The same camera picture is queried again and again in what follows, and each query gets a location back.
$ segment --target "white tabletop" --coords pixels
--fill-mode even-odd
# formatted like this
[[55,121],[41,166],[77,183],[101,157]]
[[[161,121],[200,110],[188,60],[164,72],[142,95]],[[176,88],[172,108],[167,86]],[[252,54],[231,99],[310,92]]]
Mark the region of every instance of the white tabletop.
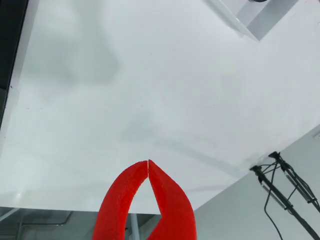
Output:
[[[197,209],[319,124],[319,12],[300,1],[257,43],[202,0],[31,0],[0,206],[98,211],[152,159]],[[148,180],[130,212],[159,212]]]

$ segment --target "metal stand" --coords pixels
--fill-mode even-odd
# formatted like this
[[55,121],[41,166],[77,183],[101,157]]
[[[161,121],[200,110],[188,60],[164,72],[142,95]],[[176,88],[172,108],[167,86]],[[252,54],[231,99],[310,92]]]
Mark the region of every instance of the metal stand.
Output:
[[277,163],[280,164],[282,171],[286,178],[292,183],[295,189],[303,196],[308,204],[313,204],[313,206],[320,213],[320,206],[318,204],[318,200],[315,197],[314,193],[311,191],[308,184],[303,181],[298,174],[293,170],[293,168],[280,156],[280,153],[273,152],[269,155],[270,158],[275,159]]
[[[20,208],[13,208],[10,211],[8,211],[7,213],[3,214],[2,216],[0,216],[0,223],[7,219],[8,217],[10,217],[12,214],[18,212],[20,210]],[[15,237],[15,235],[0,235],[0,238],[6,238],[6,237]]]
[[131,219],[131,228],[132,228],[132,239],[140,240],[137,214],[131,213],[130,219]]
[[266,187],[263,185],[265,183],[268,187],[271,193],[272,197],[274,199],[278,199],[277,202],[284,207],[285,210],[288,210],[290,214],[292,214],[298,222],[304,227],[304,229],[310,234],[310,236],[314,240],[320,240],[320,237],[317,235],[317,233],[311,228],[311,226],[296,212],[294,209],[294,206],[289,202],[289,200],[268,180],[268,178],[265,176],[265,174],[261,171],[260,166],[254,166],[250,169],[251,171],[255,172],[255,174],[258,176],[259,182],[262,184],[263,188],[266,189]]

